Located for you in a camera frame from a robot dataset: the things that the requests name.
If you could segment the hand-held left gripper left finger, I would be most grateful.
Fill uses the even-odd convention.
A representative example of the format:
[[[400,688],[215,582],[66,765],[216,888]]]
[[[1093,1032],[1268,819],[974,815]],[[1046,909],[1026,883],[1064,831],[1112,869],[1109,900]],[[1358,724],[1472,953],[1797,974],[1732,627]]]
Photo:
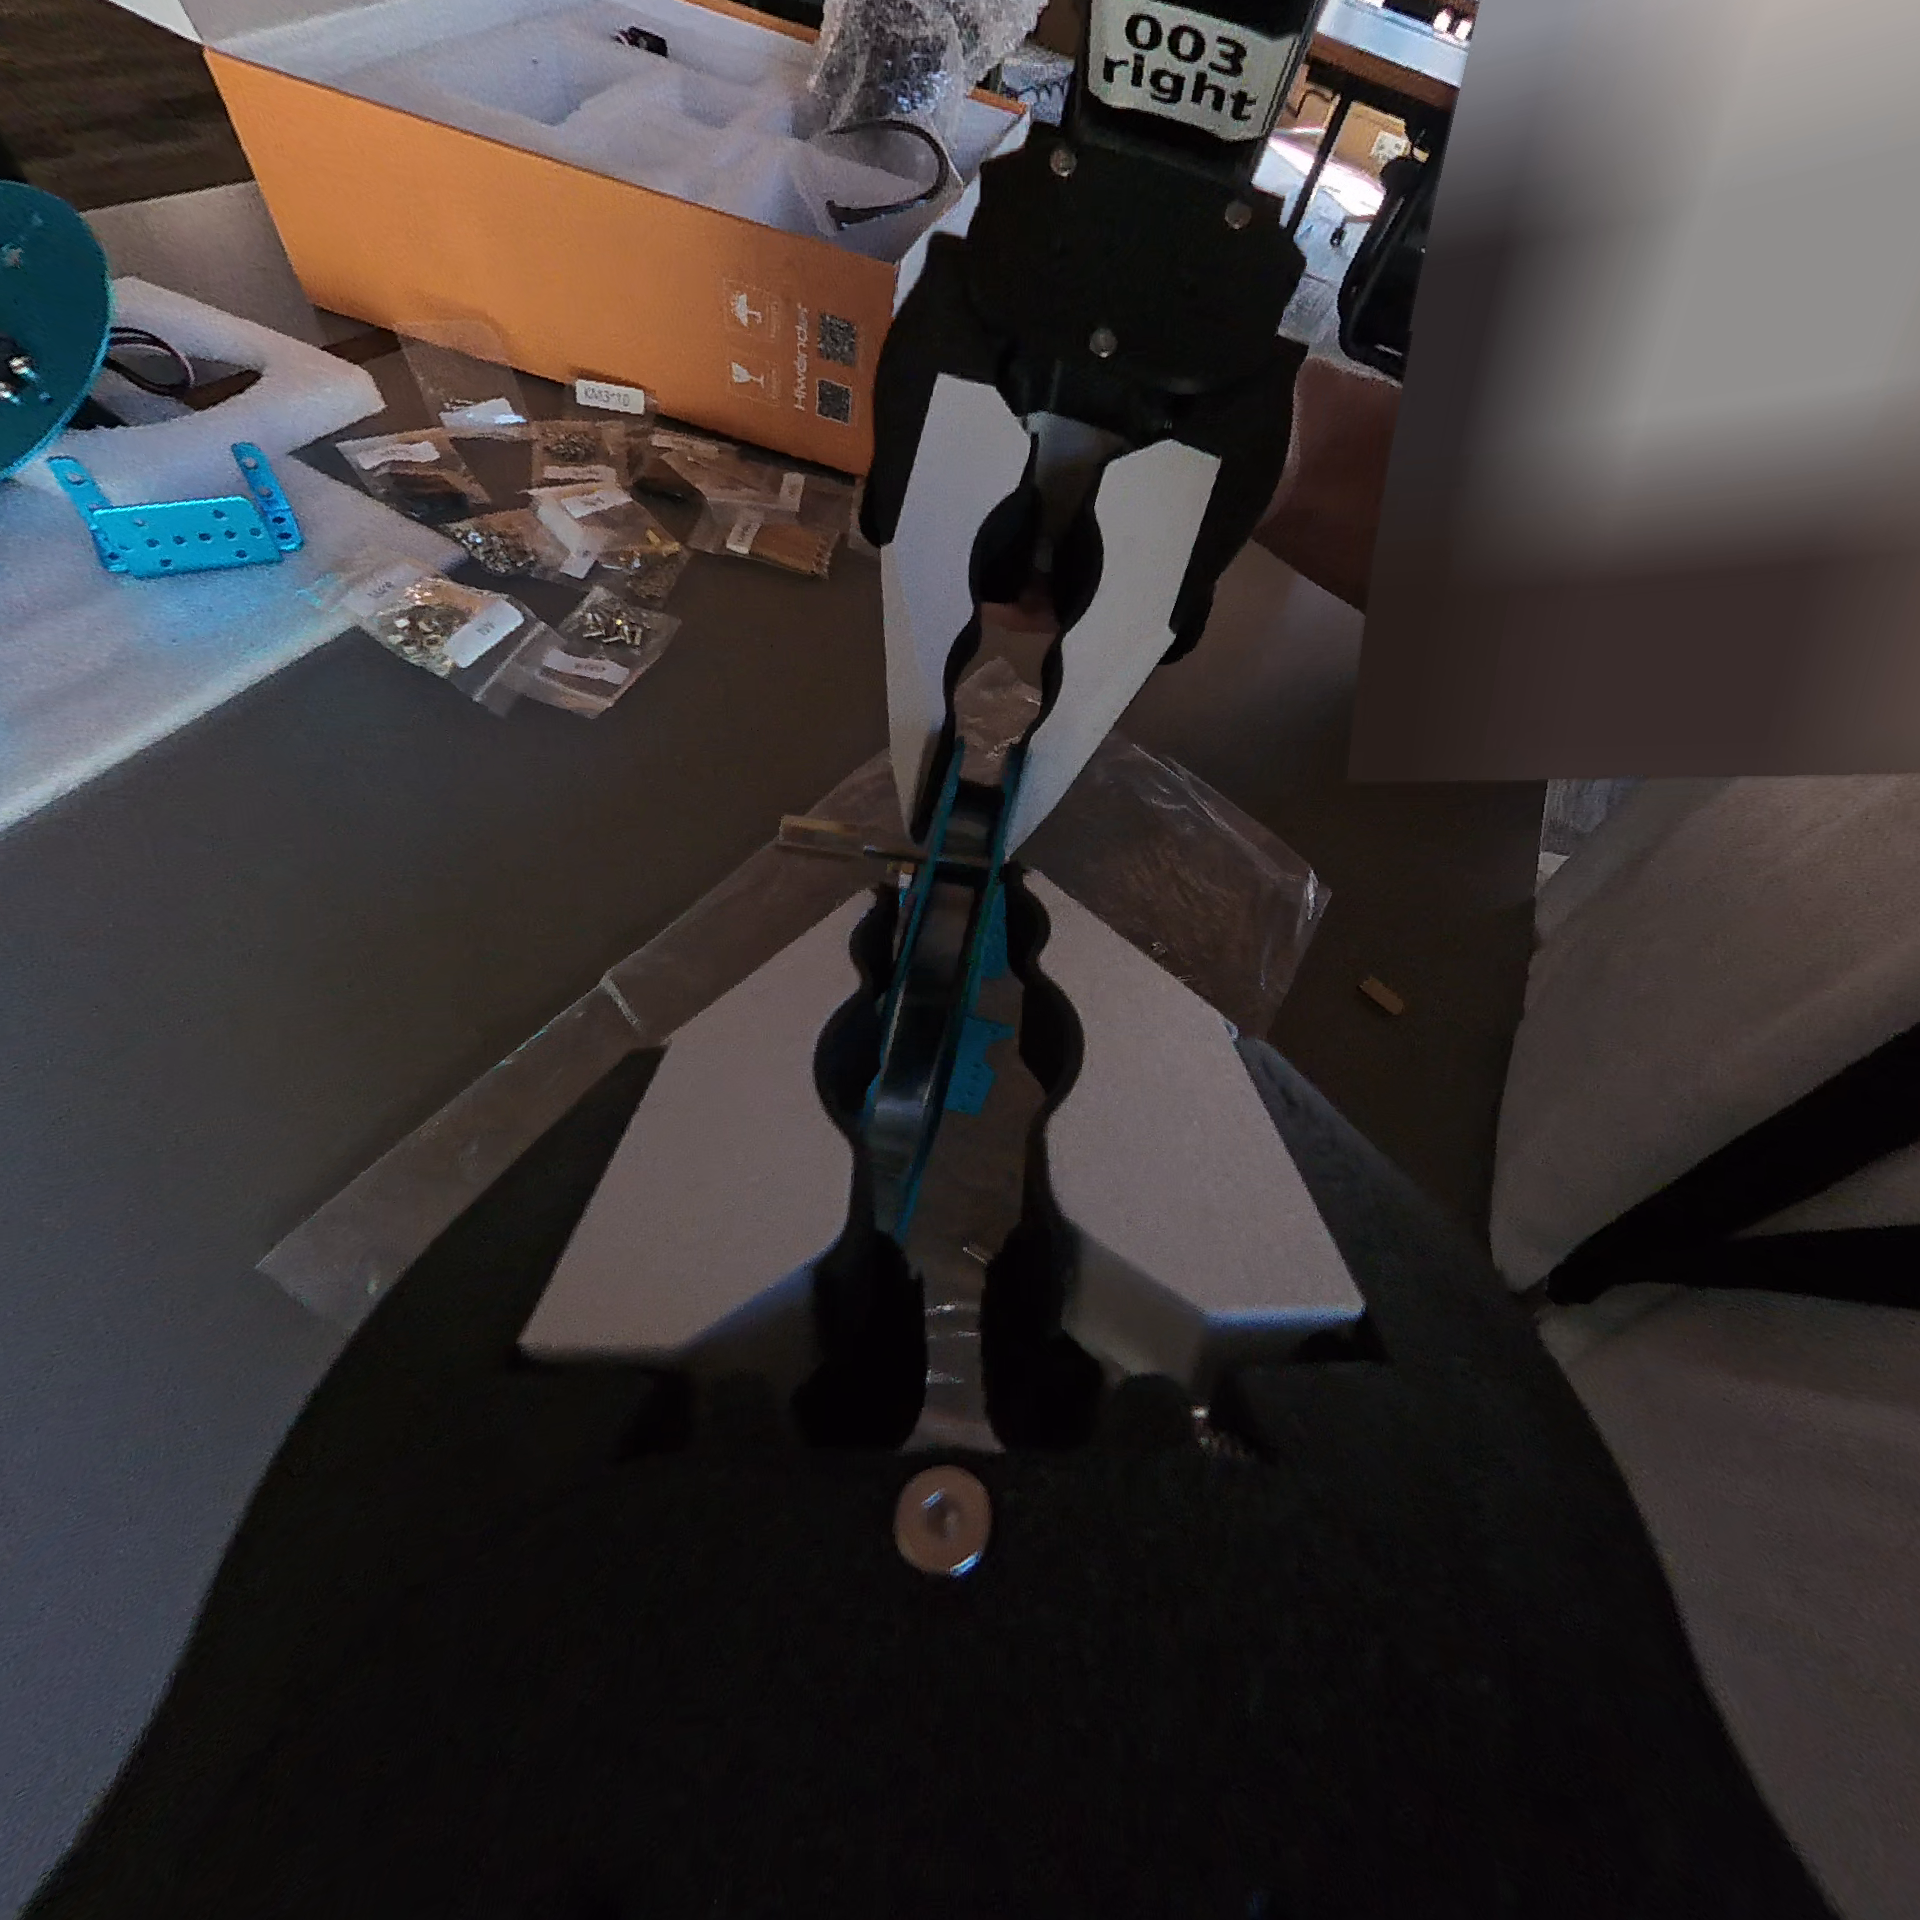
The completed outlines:
[[[830,1020],[873,1005],[852,896],[665,1045],[521,1325],[522,1352],[822,1352],[828,1310],[889,1328],[919,1302],[820,1085]]]

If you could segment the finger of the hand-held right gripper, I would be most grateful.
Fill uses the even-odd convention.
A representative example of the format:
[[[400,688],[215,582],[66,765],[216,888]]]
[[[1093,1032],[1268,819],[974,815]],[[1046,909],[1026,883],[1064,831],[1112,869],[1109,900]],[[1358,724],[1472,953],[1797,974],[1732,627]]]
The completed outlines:
[[[1062,630],[1042,709],[1022,745],[1016,841],[1058,807],[1094,747],[1172,644],[1175,605],[1221,460],[1175,439],[1124,449],[1097,472],[1068,528]]]
[[[952,768],[952,667],[978,608],[1018,592],[1040,540],[1037,445],[993,385],[940,374],[879,550],[887,735],[909,839],[925,844]]]

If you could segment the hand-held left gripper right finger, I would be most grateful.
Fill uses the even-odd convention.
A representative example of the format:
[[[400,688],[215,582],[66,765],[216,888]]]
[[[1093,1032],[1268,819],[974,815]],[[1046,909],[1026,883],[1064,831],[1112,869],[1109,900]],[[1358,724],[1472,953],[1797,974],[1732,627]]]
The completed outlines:
[[[1050,879],[1026,892],[1079,1032],[1040,1135],[1068,1335],[1122,1373],[1230,1373],[1352,1332],[1364,1300],[1237,1029]]]

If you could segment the blue metal disc bearing assembly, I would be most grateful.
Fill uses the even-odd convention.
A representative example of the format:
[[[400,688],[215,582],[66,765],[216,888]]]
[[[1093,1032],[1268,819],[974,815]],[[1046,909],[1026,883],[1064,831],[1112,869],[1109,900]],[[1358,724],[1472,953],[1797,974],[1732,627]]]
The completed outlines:
[[[1012,747],[985,780],[967,774],[967,755],[958,723],[943,723],[904,841],[889,845],[877,830],[798,813],[776,831],[781,851],[885,860],[901,871],[877,993],[877,1064],[857,1123],[873,1220],[897,1245],[906,1244],[952,1083],[970,1077],[969,1029],[989,963],[1005,957],[1004,883],[1024,749]]]

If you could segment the clear plastic bag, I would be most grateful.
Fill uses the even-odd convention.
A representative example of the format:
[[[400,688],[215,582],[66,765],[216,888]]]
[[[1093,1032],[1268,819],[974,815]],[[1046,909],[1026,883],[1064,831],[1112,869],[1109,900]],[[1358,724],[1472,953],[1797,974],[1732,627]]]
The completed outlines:
[[[774,839],[465,1093],[289,1229],[258,1270],[353,1329],[402,1270],[617,1063],[702,1008],[844,900],[895,878],[895,777],[877,752],[805,807],[828,851]],[[1109,737],[1018,853],[1120,936],[1264,1037],[1325,892],[1272,831],[1172,759]]]

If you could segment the bubble wrapped part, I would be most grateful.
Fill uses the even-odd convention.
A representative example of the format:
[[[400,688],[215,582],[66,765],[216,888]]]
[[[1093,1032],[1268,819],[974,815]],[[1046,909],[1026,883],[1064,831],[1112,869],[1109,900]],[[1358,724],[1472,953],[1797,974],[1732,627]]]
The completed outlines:
[[[807,77],[813,135],[909,124],[951,139],[976,49],[970,5],[824,3]]]

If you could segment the background wooden table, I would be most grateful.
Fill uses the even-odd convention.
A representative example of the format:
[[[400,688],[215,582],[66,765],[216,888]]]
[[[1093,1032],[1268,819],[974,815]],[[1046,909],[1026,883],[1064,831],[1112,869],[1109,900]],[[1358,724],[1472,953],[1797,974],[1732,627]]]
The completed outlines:
[[[1407,153],[1385,164],[1383,204],[1335,293],[1342,355],[1402,382],[1412,307],[1423,272],[1442,159],[1453,125],[1468,44],[1392,6],[1318,5],[1303,75],[1329,95],[1329,116],[1286,216],[1297,231],[1354,104],[1398,119]]]

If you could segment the pile of small screw bags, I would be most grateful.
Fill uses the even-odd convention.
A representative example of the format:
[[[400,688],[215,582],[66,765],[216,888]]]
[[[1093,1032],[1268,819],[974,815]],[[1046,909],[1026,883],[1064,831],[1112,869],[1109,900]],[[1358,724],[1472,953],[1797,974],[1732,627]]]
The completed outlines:
[[[818,582],[857,542],[855,481],[663,421],[642,388],[542,397],[478,325],[393,342],[418,423],[348,439],[341,460],[454,563],[357,559],[326,609],[490,712],[622,701],[679,636],[694,559]]]

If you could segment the orange cardboard box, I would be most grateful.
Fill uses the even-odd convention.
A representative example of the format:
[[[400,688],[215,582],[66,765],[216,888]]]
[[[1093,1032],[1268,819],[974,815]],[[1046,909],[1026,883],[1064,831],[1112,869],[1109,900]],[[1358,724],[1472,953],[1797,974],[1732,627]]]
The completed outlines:
[[[928,235],[1029,131],[970,94],[929,197],[909,135],[807,139],[812,35],[737,5],[183,11],[316,304],[841,472]]]

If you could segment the group of blue metal brackets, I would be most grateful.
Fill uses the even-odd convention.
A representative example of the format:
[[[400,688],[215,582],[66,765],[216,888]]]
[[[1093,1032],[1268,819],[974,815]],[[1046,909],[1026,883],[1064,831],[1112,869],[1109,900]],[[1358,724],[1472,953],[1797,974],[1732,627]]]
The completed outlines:
[[[86,526],[108,574],[175,580],[197,572],[274,566],[304,550],[304,528],[266,453],[234,440],[240,494],[114,504],[90,472],[68,457],[46,465]]]

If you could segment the white foam sheet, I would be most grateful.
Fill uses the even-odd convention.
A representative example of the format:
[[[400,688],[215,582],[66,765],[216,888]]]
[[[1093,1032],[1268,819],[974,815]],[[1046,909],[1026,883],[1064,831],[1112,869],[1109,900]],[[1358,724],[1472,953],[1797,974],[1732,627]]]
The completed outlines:
[[[263,448],[304,547],[266,566],[150,582],[105,572],[46,462],[1,487],[1,820],[95,777],[320,647],[343,624],[313,599],[329,574],[412,559],[447,568],[454,544],[296,460],[381,409],[373,374],[329,352],[162,289],[111,283],[116,317],[189,356],[258,373],[204,413],[66,433],[110,503],[242,494],[230,443]]]

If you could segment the blue disc with servo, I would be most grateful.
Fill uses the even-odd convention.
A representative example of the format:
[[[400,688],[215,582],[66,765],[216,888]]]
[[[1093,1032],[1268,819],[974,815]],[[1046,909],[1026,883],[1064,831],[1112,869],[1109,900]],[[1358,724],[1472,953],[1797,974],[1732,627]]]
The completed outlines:
[[[88,222],[32,185],[1,183],[1,475],[71,424],[105,364],[108,256]]]

